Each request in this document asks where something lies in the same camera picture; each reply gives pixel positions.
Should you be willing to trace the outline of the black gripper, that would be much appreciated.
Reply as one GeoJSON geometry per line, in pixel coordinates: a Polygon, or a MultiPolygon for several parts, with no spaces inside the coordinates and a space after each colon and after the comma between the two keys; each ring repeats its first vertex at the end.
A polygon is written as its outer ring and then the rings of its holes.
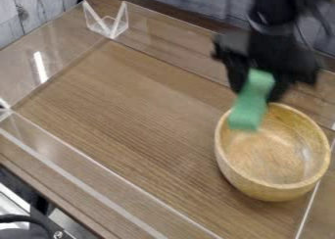
{"type": "Polygon", "coordinates": [[[228,67],[230,86],[240,93],[249,69],[257,68],[274,74],[276,85],[268,101],[280,102],[293,83],[316,84],[321,64],[314,52],[300,45],[296,37],[269,35],[258,31],[232,31],[213,37],[213,59],[228,67]]]}

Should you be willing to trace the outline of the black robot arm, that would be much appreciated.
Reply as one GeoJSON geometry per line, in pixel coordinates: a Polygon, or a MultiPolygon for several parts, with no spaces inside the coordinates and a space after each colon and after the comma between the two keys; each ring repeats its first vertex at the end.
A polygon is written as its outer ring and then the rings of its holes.
{"type": "Polygon", "coordinates": [[[248,13],[246,42],[238,44],[222,34],[214,37],[213,59],[225,64],[236,93],[242,90],[253,68],[274,76],[270,102],[278,102],[293,85],[317,83],[322,66],[313,50],[300,44],[296,27],[308,13],[324,18],[318,5],[325,1],[329,0],[254,0],[248,13]]]}

